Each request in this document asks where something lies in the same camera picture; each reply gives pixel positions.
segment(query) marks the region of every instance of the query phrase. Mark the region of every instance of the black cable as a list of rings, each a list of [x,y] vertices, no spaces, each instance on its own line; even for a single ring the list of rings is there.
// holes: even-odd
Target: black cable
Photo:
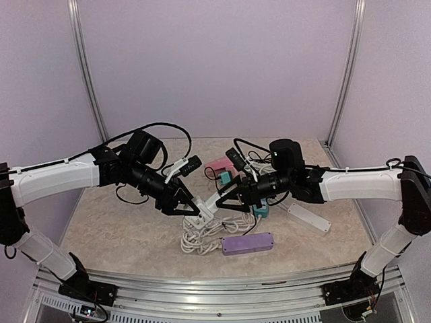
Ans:
[[[250,229],[248,229],[247,231],[245,231],[242,234],[243,236],[245,236],[248,232],[250,232],[251,230],[253,230],[256,227],[256,225],[257,225],[257,217],[256,216],[253,216],[253,217],[255,218],[255,224],[253,224],[253,226]]]
[[[383,269],[383,272],[382,272],[382,285],[380,285],[380,291],[378,292],[376,301],[375,301],[374,306],[372,307],[372,309],[376,308],[377,302],[380,299],[380,295],[382,295],[383,285],[385,284],[385,273],[386,273],[386,267]]]
[[[210,178],[210,177],[208,176],[208,174],[207,174],[207,170],[211,170],[211,171],[213,172],[214,178]],[[212,181],[214,181],[214,182],[215,182],[215,188],[216,188],[216,189],[217,189],[217,191],[219,192],[219,191],[220,191],[220,189],[218,188],[217,181],[220,179],[220,176],[217,176],[215,172],[216,172],[216,171],[215,171],[211,166],[207,166],[207,167],[205,167],[205,169],[203,170],[203,173],[205,174],[205,177],[206,177],[206,178],[208,178],[209,180],[212,180]]]
[[[5,246],[5,256],[6,256],[6,258],[7,258],[7,259],[9,259],[9,260],[14,259],[14,258],[16,257],[16,248],[13,248],[13,254],[12,254],[12,256],[10,256],[10,255],[7,253],[7,246]]]
[[[253,158],[251,156],[251,154],[254,153],[257,158]],[[271,154],[267,154],[264,158],[262,158],[256,151],[254,150],[250,150],[248,152],[248,157],[250,158],[250,160],[256,162],[256,163],[260,163],[260,164],[270,164],[271,163],[271,158],[269,158],[269,156],[271,156]]]
[[[62,285],[66,285],[68,288],[70,288],[72,291],[74,291],[75,293],[77,293],[79,296],[81,296],[82,298],[85,298],[86,300],[88,300],[89,302],[93,303],[95,306],[99,307],[103,311],[103,314],[105,315],[105,319],[103,321],[98,321],[98,323],[106,323],[109,320],[108,312],[99,304],[99,302],[97,300],[90,299],[88,296],[84,295],[83,293],[80,293],[79,291],[77,291],[76,289],[74,289],[72,286],[68,285],[65,280],[63,280],[60,277],[58,277],[54,272],[50,271],[49,269],[48,269],[48,271],[55,278],[57,278],[58,281]]]
[[[419,170],[415,170],[413,168],[401,166],[403,161],[399,158],[391,158],[386,161],[386,167],[380,167],[380,168],[354,168],[354,169],[341,169],[341,168],[326,168],[326,167],[320,167],[320,166],[314,166],[314,165],[305,165],[306,168],[312,168],[312,169],[322,169],[327,172],[333,172],[333,173],[360,173],[360,172],[383,172],[385,170],[390,170],[393,168],[397,168],[399,170],[409,170],[410,172],[415,172],[419,175],[422,175],[424,177],[427,177],[431,179],[431,175],[421,172]]]
[[[191,141],[190,134],[187,132],[187,130],[185,130],[184,128],[178,126],[177,124],[173,124],[173,123],[154,122],[154,123],[149,123],[149,124],[146,124],[145,126],[142,126],[142,127],[139,127],[139,128],[136,128],[136,129],[133,129],[133,130],[130,130],[130,131],[127,131],[125,133],[121,133],[120,135],[118,135],[116,137],[113,137],[113,138],[111,138],[111,139],[109,139],[109,140],[107,140],[107,141],[105,141],[105,142],[103,142],[103,143],[101,143],[101,144],[99,144],[99,145],[91,148],[91,149],[88,149],[86,151],[78,153],[77,155],[74,155],[74,156],[72,156],[70,158],[67,158],[67,159],[69,161],[75,160],[75,159],[77,159],[77,158],[85,155],[86,153],[91,152],[91,150],[93,150],[93,149],[98,149],[98,148],[104,147],[104,146],[108,145],[109,143],[112,143],[113,141],[116,141],[117,139],[126,137],[127,135],[130,135],[130,134],[134,133],[135,131],[147,129],[147,128],[150,128],[150,127],[156,127],[156,126],[171,127],[171,128],[175,128],[175,129],[178,129],[178,130],[182,131],[186,135],[186,137],[187,137],[187,139],[189,141],[189,148],[187,149],[187,152],[186,152],[184,158],[186,158],[190,154],[192,141]],[[167,151],[166,151],[166,148],[164,146],[162,146],[162,150],[164,150],[164,154],[166,153],[166,155],[164,155],[164,160],[166,159],[166,161],[164,161],[164,164],[162,164],[157,170],[161,170],[166,165],[166,162],[167,162],[167,159],[168,159]],[[29,172],[30,170],[38,170],[38,169],[49,167],[49,166],[55,166],[55,165],[63,164],[64,162],[65,162],[64,159],[57,160],[57,161],[52,161],[52,162],[45,163],[45,164],[40,164],[40,165],[36,165],[36,166],[22,168],[21,172]],[[17,171],[16,170],[10,170],[10,171],[7,171],[7,172],[0,173],[0,175],[11,175],[11,174],[17,174]]]
[[[161,175],[163,176],[163,177],[167,177],[167,175],[164,173],[164,171],[165,170],[167,170],[169,167],[172,167],[174,164],[169,164],[169,165],[166,165],[166,166],[164,166],[163,168],[162,168],[162,171],[160,172],[161,173]]]
[[[262,151],[264,151],[266,153],[271,153],[271,152],[268,149],[266,149],[266,148],[263,148],[261,146],[258,146],[256,144],[254,144],[254,143],[251,143],[250,141],[247,141],[247,140],[244,140],[244,139],[241,139],[241,138],[234,138],[234,145],[237,148],[237,150],[240,153],[240,155],[243,158],[243,160],[245,160],[246,163],[250,166],[250,168],[253,169],[259,175],[259,172],[257,171],[257,169],[252,164],[250,164],[248,162],[247,158],[245,158],[245,155],[242,152],[242,149],[241,149],[240,145],[238,144],[238,142],[239,143],[245,143],[246,145],[249,145],[249,146],[257,148],[257,149],[260,149],[260,150],[262,150]]]
[[[123,199],[123,198],[119,195],[119,190],[120,190],[120,188],[123,188],[123,187],[126,187],[126,184],[124,184],[124,185],[122,185],[122,186],[118,186],[118,187],[115,189],[115,194],[116,194],[116,196],[117,196],[118,200],[120,200],[121,202],[128,203],[128,204],[133,204],[133,205],[141,205],[141,204],[147,203],[147,202],[148,202],[148,200],[150,199],[150,198],[148,197],[148,195],[146,195],[147,199],[146,199],[146,200],[144,200],[144,201],[138,202],[138,203],[127,201],[127,200]]]
[[[280,204],[281,202],[283,202],[284,200],[286,200],[288,196],[289,196],[289,192],[286,192],[285,195],[283,195],[283,197],[280,200],[276,200],[274,203],[267,202],[268,206],[274,207]]]

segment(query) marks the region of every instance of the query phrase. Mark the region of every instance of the black mount bracket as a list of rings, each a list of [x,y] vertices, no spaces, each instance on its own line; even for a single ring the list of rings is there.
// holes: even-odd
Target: black mount bracket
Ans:
[[[415,156],[406,156],[403,165],[425,173]],[[401,193],[403,195],[403,214],[399,224],[408,232],[423,236],[431,231],[431,181],[411,170],[401,173]]]
[[[323,297],[327,306],[370,297],[371,293],[375,295],[379,293],[380,288],[377,279],[366,275],[360,270],[364,257],[365,253],[359,258],[349,279],[322,286]]]
[[[76,263],[77,272],[60,285],[59,294],[112,307],[117,297],[118,287],[113,284],[91,281],[78,257],[72,253],[69,254]]]
[[[156,209],[161,210],[165,215],[198,216],[201,210],[192,199],[193,195],[182,180],[173,178],[166,188],[165,194],[156,200]],[[177,209],[178,204],[188,206],[191,210]]]
[[[0,164],[0,244],[11,246],[30,230],[24,219],[24,210],[16,207],[11,189],[13,181],[7,171],[7,164]]]
[[[250,205],[244,201],[245,194],[248,193],[248,190],[244,189],[242,185],[241,177],[238,175],[232,181],[227,183],[227,185],[223,186],[223,188],[219,191],[220,199],[217,200],[216,205],[219,209],[227,209],[238,212],[250,212]],[[241,204],[230,204],[225,203],[226,201],[238,201],[238,198]]]

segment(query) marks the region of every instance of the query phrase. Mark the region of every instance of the power strip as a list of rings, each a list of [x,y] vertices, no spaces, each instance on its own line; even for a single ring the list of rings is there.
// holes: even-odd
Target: power strip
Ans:
[[[200,196],[196,196],[193,202],[201,210],[200,214],[194,217],[187,215],[184,218],[187,223],[190,223],[195,229],[200,230],[214,219],[214,214],[207,208],[205,201]]]

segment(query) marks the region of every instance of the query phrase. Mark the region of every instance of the purple power strip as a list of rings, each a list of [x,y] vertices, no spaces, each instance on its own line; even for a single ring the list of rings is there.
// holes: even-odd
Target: purple power strip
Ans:
[[[274,247],[274,238],[269,232],[222,239],[222,250],[225,256],[265,251],[272,249],[272,247]]]

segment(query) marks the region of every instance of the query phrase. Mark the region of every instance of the white plastic part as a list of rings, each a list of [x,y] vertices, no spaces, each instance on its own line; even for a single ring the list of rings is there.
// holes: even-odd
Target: white plastic part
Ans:
[[[287,214],[288,218],[293,222],[302,225],[322,237],[331,229],[331,222],[315,215],[313,212],[310,212],[295,203],[290,205]]]
[[[187,223],[190,223],[195,229],[200,230],[214,218],[214,214],[207,208],[205,201],[200,196],[196,196],[192,201],[201,212],[197,216],[185,216],[184,218]]]
[[[325,201],[341,199],[387,199],[401,201],[402,170],[381,172],[325,172],[319,184]]]
[[[76,263],[72,257],[62,252],[48,237],[33,227],[13,247],[29,256],[38,265],[46,267],[61,279],[67,280],[76,273]]]
[[[205,201],[205,206],[207,207],[209,212],[214,214],[215,212],[218,211],[218,207],[216,205],[218,200],[220,200],[220,194],[216,192],[212,194],[211,197]]]
[[[361,262],[361,271],[376,277],[415,238],[417,236],[409,233],[404,226],[394,224],[376,245],[367,251]]]
[[[99,167],[94,165],[94,160],[87,153],[68,164],[9,175],[13,180],[11,189],[16,206],[23,207],[29,202],[67,190],[99,185]]]
[[[182,158],[174,162],[174,164],[169,168],[169,173],[165,179],[165,184],[169,183],[170,179],[177,173],[184,165],[188,164],[188,160],[186,158]]]

